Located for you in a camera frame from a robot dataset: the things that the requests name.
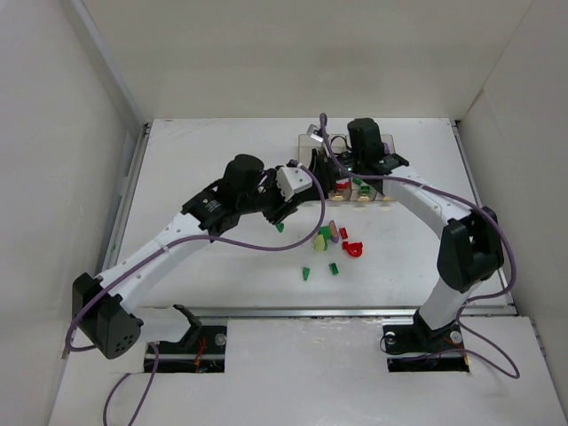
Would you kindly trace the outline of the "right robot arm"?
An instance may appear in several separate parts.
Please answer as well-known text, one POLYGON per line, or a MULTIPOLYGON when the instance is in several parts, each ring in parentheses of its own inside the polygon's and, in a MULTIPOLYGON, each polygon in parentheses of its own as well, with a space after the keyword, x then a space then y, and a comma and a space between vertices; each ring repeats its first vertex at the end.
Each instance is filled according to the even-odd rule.
POLYGON ((399 327, 394 333, 422 345, 442 339, 473 293, 503 266, 497 216, 488 207, 479 208, 431 186, 409 160, 386 147, 375 120, 353 119, 347 132, 349 147, 341 154, 331 148, 324 114, 319 126, 309 133, 322 144, 323 162, 332 178, 356 178, 373 187, 413 213, 439 239, 438 281, 414 313, 412 325, 399 327))

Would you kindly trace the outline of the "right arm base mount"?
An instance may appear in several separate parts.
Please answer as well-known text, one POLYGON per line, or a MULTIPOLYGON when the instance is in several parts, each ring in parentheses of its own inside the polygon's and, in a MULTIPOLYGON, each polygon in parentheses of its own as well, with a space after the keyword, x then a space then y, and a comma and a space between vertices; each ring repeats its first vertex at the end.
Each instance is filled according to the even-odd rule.
POLYGON ((456 323, 431 338, 419 336, 414 324, 386 324, 380 345, 390 373, 469 372, 456 323))

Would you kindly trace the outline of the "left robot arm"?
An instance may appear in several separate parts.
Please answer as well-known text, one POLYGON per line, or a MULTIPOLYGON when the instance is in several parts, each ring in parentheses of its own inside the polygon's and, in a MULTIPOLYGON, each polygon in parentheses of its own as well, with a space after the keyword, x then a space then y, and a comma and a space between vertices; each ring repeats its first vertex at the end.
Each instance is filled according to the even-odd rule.
POLYGON ((239 154, 223 176, 187 201, 142 248, 97 276, 87 272, 72 285, 72 323, 66 347, 77 352, 72 334, 80 330, 106 359, 117 359, 144 337, 148 342, 189 344, 197 319, 183 306, 135 310, 146 294, 189 256, 213 242, 231 244, 224 234, 241 217, 260 213, 280 225, 314 188, 297 162, 267 169, 255 156, 239 154))

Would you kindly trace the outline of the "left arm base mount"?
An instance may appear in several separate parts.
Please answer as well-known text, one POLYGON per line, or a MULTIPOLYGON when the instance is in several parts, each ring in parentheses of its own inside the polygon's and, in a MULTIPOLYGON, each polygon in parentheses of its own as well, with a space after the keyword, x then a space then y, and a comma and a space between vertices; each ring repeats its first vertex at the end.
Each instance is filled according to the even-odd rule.
POLYGON ((227 324, 205 324, 188 347, 158 342, 157 373, 221 374, 225 371, 227 324))

